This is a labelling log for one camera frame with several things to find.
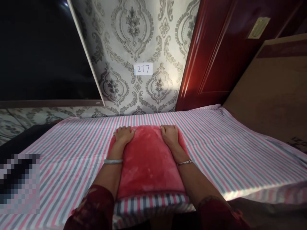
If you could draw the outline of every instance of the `floral sleeve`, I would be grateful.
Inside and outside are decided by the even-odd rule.
[[[68,229],[112,229],[114,198],[109,190],[92,185],[79,207],[72,211],[64,230]]]

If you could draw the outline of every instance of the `pixelated area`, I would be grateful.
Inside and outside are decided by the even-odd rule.
[[[39,154],[15,154],[1,162],[0,213],[39,213]]]

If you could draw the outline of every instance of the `red pillow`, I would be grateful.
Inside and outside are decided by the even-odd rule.
[[[125,147],[117,199],[161,193],[185,193],[172,153],[162,139],[160,126],[136,126]],[[182,134],[178,140],[187,153]],[[115,143],[112,137],[108,155]]]

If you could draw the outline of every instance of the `television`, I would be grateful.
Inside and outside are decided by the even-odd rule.
[[[0,17],[0,109],[104,105],[66,0],[4,1]]]

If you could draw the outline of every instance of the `sleeve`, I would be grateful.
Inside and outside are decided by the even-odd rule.
[[[68,229],[112,229],[114,198],[109,190],[92,185],[65,223]]]
[[[242,217],[240,210],[235,212],[225,201],[218,197],[209,196],[203,199],[198,206],[202,228],[206,230],[249,230],[249,225]]]

